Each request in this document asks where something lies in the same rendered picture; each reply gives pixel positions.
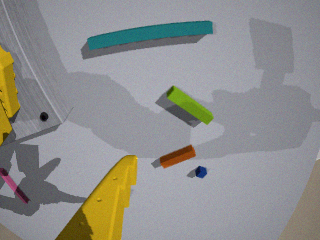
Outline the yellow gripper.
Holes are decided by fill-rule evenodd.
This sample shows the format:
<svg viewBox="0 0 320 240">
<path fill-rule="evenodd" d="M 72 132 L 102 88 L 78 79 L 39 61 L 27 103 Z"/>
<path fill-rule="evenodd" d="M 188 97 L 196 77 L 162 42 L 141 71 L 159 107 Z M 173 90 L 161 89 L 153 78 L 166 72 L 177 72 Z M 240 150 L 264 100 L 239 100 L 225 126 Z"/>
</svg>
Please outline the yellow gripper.
<svg viewBox="0 0 320 240">
<path fill-rule="evenodd" d="M 121 158 L 104 176 L 55 240 L 121 240 L 124 207 L 136 185 L 137 156 Z"/>
</svg>

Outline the lime green rod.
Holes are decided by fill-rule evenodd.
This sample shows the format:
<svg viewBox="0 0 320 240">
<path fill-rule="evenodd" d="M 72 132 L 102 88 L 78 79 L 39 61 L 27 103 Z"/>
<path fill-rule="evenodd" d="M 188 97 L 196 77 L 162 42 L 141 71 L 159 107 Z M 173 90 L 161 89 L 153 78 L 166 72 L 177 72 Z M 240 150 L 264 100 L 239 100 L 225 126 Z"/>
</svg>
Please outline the lime green rod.
<svg viewBox="0 0 320 240">
<path fill-rule="evenodd" d="M 174 85 L 167 92 L 167 98 L 208 125 L 213 119 L 212 113 L 179 90 Z"/>
</svg>

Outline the orange rod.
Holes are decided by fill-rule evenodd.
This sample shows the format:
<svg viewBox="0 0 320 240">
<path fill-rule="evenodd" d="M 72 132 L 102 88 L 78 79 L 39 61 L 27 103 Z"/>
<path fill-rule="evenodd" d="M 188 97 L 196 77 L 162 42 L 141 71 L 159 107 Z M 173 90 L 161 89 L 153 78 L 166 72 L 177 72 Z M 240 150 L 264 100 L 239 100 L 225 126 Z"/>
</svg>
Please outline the orange rod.
<svg viewBox="0 0 320 240">
<path fill-rule="evenodd" d="M 195 156 L 196 154 L 193 146 L 189 145 L 160 157 L 160 164 L 163 168 L 167 168 Z"/>
</svg>

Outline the pink rod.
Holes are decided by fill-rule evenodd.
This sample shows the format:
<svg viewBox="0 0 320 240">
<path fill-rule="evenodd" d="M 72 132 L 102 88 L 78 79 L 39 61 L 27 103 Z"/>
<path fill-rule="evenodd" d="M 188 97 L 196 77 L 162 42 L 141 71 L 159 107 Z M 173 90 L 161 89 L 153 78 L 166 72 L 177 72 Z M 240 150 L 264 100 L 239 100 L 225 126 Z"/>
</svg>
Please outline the pink rod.
<svg viewBox="0 0 320 240">
<path fill-rule="evenodd" d="M 24 195 L 24 193 L 19 189 L 15 182 L 11 179 L 4 168 L 0 168 L 0 175 L 9 185 L 9 187 L 14 191 L 14 193 L 23 201 L 23 203 L 28 204 L 29 199 Z"/>
</svg>

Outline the small blue cube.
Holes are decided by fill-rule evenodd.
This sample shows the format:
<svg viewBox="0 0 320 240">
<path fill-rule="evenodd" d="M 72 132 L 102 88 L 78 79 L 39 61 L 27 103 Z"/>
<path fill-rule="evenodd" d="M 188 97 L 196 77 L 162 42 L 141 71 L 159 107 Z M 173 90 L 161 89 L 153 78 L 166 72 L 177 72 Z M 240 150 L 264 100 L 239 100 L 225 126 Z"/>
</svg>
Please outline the small blue cube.
<svg viewBox="0 0 320 240">
<path fill-rule="evenodd" d="M 207 174 L 207 170 L 205 167 L 202 167 L 202 166 L 199 166 L 196 170 L 195 170 L 195 173 L 196 173 L 196 177 L 199 177 L 199 178 L 204 178 Z"/>
</svg>

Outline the turquoise rod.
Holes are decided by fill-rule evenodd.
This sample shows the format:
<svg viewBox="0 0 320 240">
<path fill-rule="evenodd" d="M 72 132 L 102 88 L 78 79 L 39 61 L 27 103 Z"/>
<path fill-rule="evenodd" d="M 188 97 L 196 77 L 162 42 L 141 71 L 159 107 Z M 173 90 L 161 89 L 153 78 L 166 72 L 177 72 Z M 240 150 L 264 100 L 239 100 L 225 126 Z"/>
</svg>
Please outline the turquoise rod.
<svg viewBox="0 0 320 240">
<path fill-rule="evenodd" d="M 92 36 L 87 41 L 89 49 L 93 50 L 142 40 L 199 34 L 213 34 L 212 22 L 191 21 L 137 27 Z"/>
</svg>

